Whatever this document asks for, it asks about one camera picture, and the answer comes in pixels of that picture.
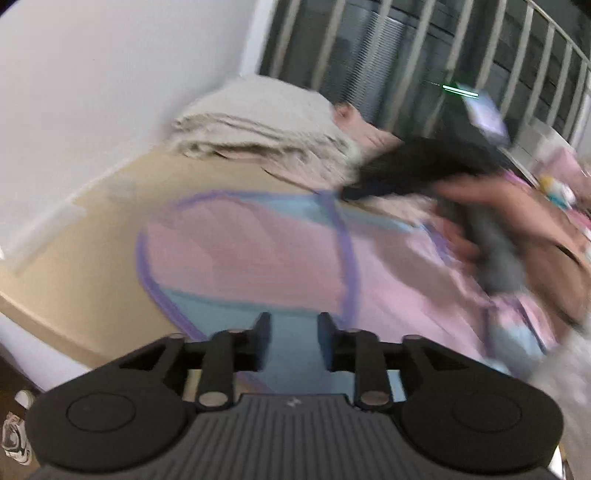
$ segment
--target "white wall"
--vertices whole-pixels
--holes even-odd
[[[87,373],[88,367],[63,355],[0,314],[0,355],[42,391]]]
[[[237,74],[256,3],[20,0],[1,16],[0,247]]]

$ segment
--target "dark fabric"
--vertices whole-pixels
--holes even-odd
[[[358,180],[343,188],[341,198],[428,193],[437,180],[500,170],[501,165],[484,146],[461,140],[415,138],[362,165]]]

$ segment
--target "metal screw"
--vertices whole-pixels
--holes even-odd
[[[368,392],[365,392],[361,395],[361,402],[370,407],[380,407],[382,405],[386,405],[389,400],[390,398],[388,397],[388,394],[378,390],[369,390]]]
[[[221,407],[228,401],[228,396],[222,392],[207,392],[199,396],[199,403],[204,407]]]

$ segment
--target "sneaker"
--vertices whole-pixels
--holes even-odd
[[[7,456],[21,465],[29,465],[33,460],[31,445],[25,433],[25,421],[9,412],[2,426],[2,448]]]

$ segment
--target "bed frame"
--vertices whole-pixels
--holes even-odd
[[[456,70],[456,65],[460,56],[460,51],[462,49],[462,44],[464,42],[464,37],[466,35],[466,30],[470,23],[470,14],[472,13],[474,1],[475,0],[464,1],[463,8],[460,13],[459,21],[457,24],[456,32],[454,35],[453,44],[449,56],[447,58],[446,72],[444,77],[445,82],[450,82],[453,79]],[[560,75],[558,77],[558,84],[556,86],[556,91],[554,93],[550,110],[548,112],[546,119],[541,120],[549,126],[552,126],[554,124],[554,121],[556,120],[556,116],[558,113],[558,109],[563,98],[564,87],[567,82],[567,75],[569,72],[571,58],[573,56],[573,53],[575,55],[578,55],[581,59],[579,76],[576,83],[573,99],[570,105],[569,114],[566,119],[566,123],[562,133],[563,137],[566,140],[568,140],[568,142],[571,145],[576,147],[576,144],[580,139],[582,130],[585,128],[586,119],[591,111],[591,101],[589,100],[587,95],[584,96],[583,100],[584,90],[589,89],[591,87],[591,75],[589,74],[591,62],[589,61],[589,58],[587,58],[585,53],[579,48],[579,46],[576,45],[574,41],[566,34],[566,32],[558,25],[558,23],[556,23],[555,20],[553,20],[552,17],[548,15],[548,13],[541,9],[532,0],[498,0],[495,18],[488,39],[488,46],[482,58],[480,70],[474,88],[481,89],[486,85],[486,81],[489,77],[491,66],[495,57],[495,52],[499,43],[499,37],[501,35],[501,29],[503,26],[505,10],[508,1],[524,1],[527,4],[527,9],[525,13],[525,20],[523,22],[521,29],[521,36],[519,38],[517,55],[515,57],[509,75],[509,80],[505,88],[501,104],[499,105],[501,114],[505,116],[509,110],[511,100],[515,93],[515,88],[519,81],[519,74],[521,72],[528,41],[530,39],[530,31],[534,11],[538,12],[542,16],[542,18],[544,18],[547,22],[544,50],[542,53],[540,65],[538,67],[535,82],[531,91],[531,95],[527,103],[527,107],[523,112],[523,115],[519,123],[519,131],[521,131],[526,125],[528,125],[530,123],[530,120],[534,116],[535,108],[537,106],[538,100],[540,98],[540,93],[544,86],[544,79],[546,77],[548,64],[550,62],[550,56],[552,52],[554,39],[558,34],[565,39],[566,47],[561,64]],[[320,47],[320,54],[318,55],[318,59],[316,61],[316,65],[313,70],[313,75],[311,79],[311,88],[316,91],[318,91],[322,85],[324,75],[326,73],[326,69],[329,63],[329,58],[333,50],[333,46],[335,44],[335,39],[337,37],[337,31],[339,29],[342,15],[345,10],[346,2],[347,0],[336,0],[335,5],[332,9],[332,13],[330,14],[329,23],[326,28],[326,31],[324,32],[324,39],[322,41],[322,46]],[[392,3],[393,0],[381,0],[381,4],[379,7],[379,20],[375,24],[374,29],[371,33],[372,37],[368,53],[369,58],[366,62],[366,65],[372,65],[375,59],[379,39],[381,38],[382,32],[384,30],[385,20],[390,12]],[[392,98],[386,100],[387,102],[389,102],[389,105],[387,105],[385,128],[389,131],[393,131],[396,127],[402,104],[405,100],[405,96],[408,92],[408,89],[411,86],[411,82],[413,81],[413,74],[417,67],[418,59],[421,54],[421,49],[424,45],[425,36],[427,34],[427,30],[429,28],[431,17],[433,15],[436,3],[437,0],[425,1],[420,15],[417,32],[414,36],[413,43],[411,46],[410,56],[404,67],[404,72],[402,74],[401,81],[399,82],[398,87]],[[296,23],[296,16],[300,10],[300,5],[301,0],[289,0],[288,2],[287,9],[284,18],[282,19],[280,32],[277,37],[277,42],[275,44],[274,52],[272,55],[271,66],[269,69],[269,75],[271,77],[279,77],[282,71],[282,67],[285,60],[285,54],[287,52],[288,46],[290,45],[290,40],[294,29],[294,25]],[[368,70],[369,68],[366,67],[362,72],[363,80],[367,79],[367,75],[369,74]],[[443,105],[443,99],[444,94],[442,93],[439,97],[439,101],[435,105],[435,108],[433,109],[428,120],[423,126],[423,135],[426,137],[429,137],[431,135],[433,128],[439,118],[441,107]]]

